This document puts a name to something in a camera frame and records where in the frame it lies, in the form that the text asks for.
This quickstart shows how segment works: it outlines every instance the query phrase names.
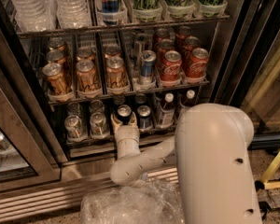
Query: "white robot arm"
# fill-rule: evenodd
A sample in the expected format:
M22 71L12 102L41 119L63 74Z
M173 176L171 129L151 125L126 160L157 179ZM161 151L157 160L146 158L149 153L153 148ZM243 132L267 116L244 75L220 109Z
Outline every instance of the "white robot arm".
M187 224L260 224L247 154L253 134L252 122L243 111L215 104L189 109L179 119L174 137L144 152L138 147L136 127L121 126L117 146L129 151L120 152L111 167L111 179L140 186L144 173L160 168L164 158L175 151Z

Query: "tile floor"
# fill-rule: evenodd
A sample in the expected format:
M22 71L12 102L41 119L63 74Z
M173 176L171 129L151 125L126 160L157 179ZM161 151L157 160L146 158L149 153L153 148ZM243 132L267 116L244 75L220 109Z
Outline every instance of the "tile floor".
M257 180L261 177L267 167L270 165L274 156L269 155L264 150L249 151L251 161L251 168L254 178ZM273 177L278 179L280 177L280 169ZM271 208L280 205L280 189L263 190L259 194L259 201L267 202ZM38 215L36 217L28 217L21 220L9 221L5 224L79 224L80 214L79 208L72 208L58 212ZM280 212L270 212L267 215L264 224L280 224Z

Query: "silver can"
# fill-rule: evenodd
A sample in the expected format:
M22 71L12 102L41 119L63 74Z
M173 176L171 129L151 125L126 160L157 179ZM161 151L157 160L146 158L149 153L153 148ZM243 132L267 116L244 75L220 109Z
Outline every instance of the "silver can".
M152 129L151 109L147 105L141 105L137 109L138 127L140 131L148 131Z
M78 116L83 119L83 109L82 105L78 102L73 102L67 105L66 107L67 116Z
M132 115L132 110L128 105L121 105L118 108L118 119L122 121L124 125L128 124Z
M91 115L91 135L104 135L108 131L105 114L102 112L93 113Z
M64 121L67 136L69 138L79 138L85 135L82 118L72 115Z
M90 107L89 107L91 115L94 114L95 112L105 112L105 107L102 101L100 100L94 100L91 101Z

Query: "clear plastic bag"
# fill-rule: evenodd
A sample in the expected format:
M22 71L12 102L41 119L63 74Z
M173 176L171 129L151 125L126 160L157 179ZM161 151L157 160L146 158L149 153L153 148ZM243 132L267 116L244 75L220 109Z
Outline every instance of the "clear plastic bag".
M124 187L88 194L81 204L81 224L184 223L176 185L156 181L142 188Z

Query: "drink label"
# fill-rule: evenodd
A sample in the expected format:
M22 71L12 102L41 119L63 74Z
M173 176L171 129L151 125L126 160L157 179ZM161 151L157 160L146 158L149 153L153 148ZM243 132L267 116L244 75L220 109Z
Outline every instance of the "drink label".
M157 123L159 125L169 125L174 121L175 110L164 110L161 105L158 105L156 114Z

